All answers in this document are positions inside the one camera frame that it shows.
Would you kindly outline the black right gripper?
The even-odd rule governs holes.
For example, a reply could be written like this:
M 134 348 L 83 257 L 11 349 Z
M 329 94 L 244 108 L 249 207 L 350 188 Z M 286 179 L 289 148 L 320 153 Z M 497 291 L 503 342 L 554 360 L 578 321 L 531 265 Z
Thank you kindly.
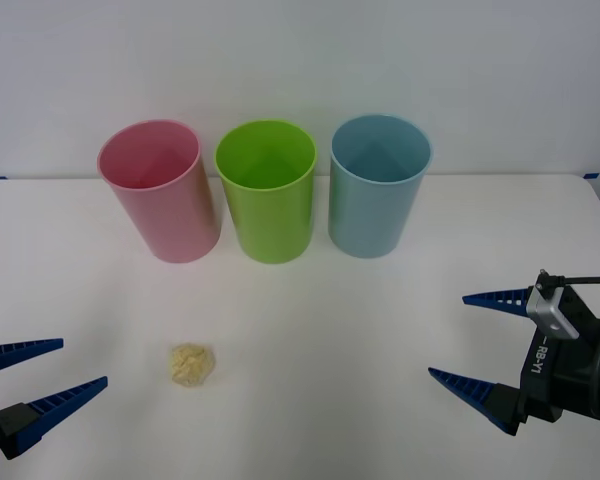
M 600 421 L 600 363 L 596 362 L 600 318 L 573 288 L 532 286 L 466 295 L 462 301 L 504 313 L 526 313 L 536 324 L 520 390 L 429 367 L 436 381 L 511 436 L 524 423 L 518 410 L 520 391 L 528 416 L 555 421 L 562 409 Z

